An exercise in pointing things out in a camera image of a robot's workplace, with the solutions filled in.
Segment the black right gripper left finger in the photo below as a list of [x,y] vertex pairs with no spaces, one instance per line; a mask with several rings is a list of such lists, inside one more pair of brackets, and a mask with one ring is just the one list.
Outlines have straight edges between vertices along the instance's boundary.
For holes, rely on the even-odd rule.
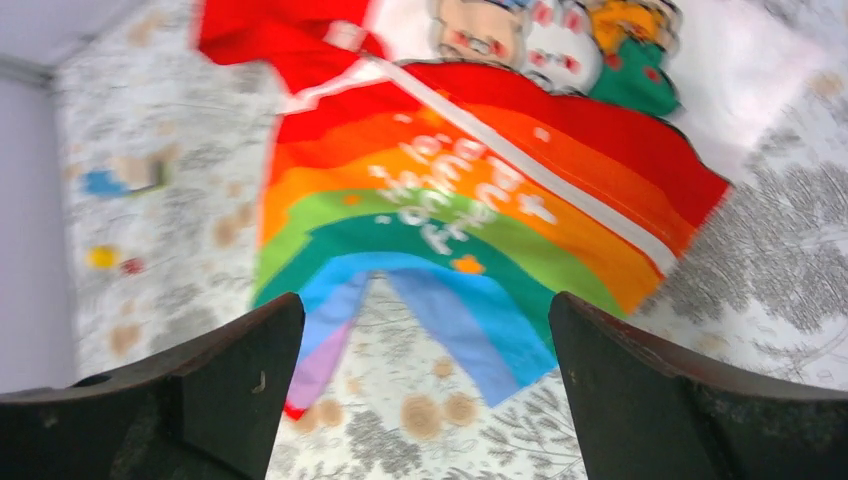
[[304,330],[284,294],[69,387],[1,398],[5,479],[261,479]]

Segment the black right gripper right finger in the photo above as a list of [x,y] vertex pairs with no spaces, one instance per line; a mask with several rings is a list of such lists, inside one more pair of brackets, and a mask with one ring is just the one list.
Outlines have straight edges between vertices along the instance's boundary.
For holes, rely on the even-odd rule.
[[686,349],[568,294],[549,323],[592,479],[843,479],[847,396]]

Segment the rainbow red white kids jacket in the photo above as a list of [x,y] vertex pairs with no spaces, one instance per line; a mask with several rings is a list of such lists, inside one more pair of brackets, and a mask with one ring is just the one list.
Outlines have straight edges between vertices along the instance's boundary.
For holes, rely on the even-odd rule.
[[535,383],[552,298],[632,313],[819,58],[748,1],[207,1],[198,47],[282,78],[255,302],[306,313],[293,419],[376,271],[489,405]]

